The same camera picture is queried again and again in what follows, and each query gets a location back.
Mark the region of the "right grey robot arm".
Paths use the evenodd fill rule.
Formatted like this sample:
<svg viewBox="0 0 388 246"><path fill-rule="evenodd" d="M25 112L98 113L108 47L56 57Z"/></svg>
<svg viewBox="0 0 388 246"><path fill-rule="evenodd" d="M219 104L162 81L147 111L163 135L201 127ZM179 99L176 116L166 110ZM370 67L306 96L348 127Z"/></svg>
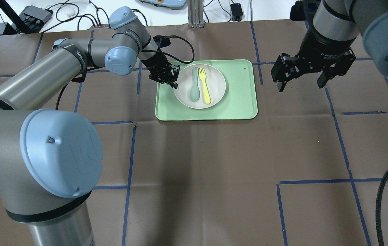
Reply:
<svg viewBox="0 0 388 246"><path fill-rule="evenodd" d="M344 76L356 59L351 45L358 35L375 66L388 77L388 0L297 0L292 21L307 21L308 31L295 56L282 53L271 70L282 92L304 74L318 73L319 88Z"/></svg>

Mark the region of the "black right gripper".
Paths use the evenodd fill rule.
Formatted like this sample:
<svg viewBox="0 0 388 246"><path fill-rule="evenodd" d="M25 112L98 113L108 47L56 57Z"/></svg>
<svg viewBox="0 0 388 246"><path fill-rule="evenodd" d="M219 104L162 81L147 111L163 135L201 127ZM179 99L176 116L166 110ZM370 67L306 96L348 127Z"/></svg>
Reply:
<svg viewBox="0 0 388 246"><path fill-rule="evenodd" d="M319 73L318 88L336 76L344 76L352 66L356 56L351 49L354 39L335 41L316 34L306 34L299 52L295 56L281 53L275 61L271 76L277 83L279 92L286 84L308 73Z"/></svg>

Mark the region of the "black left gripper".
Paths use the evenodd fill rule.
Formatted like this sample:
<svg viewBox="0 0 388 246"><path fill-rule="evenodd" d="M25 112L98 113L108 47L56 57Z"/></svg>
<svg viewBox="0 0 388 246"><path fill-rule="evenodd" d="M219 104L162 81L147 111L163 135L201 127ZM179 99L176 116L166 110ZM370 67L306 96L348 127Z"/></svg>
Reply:
<svg viewBox="0 0 388 246"><path fill-rule="evenodd" d="M172 89L178 88L180 65L171 64L163 53L155 53L145 60L145 67L149 70L149 79L161 84L170 84Z"/></svg>

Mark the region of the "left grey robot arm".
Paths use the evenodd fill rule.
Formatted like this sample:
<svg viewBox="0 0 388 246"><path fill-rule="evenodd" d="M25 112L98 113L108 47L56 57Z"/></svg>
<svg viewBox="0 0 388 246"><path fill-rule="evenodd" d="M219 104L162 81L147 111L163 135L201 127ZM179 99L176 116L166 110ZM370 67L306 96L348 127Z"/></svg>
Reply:
<svg viewBox="0 0 388 246"><path fill-rule="evenodd" d="M180 70L129 7L108 18L108 39L66 38L44 58L0 85L0 199L8 216L26 224L36 246L93 246L86 200L102 173L96 129L78 113L43 109L90 67L130 74L139 59L149 78L177 88Z"/></svg>

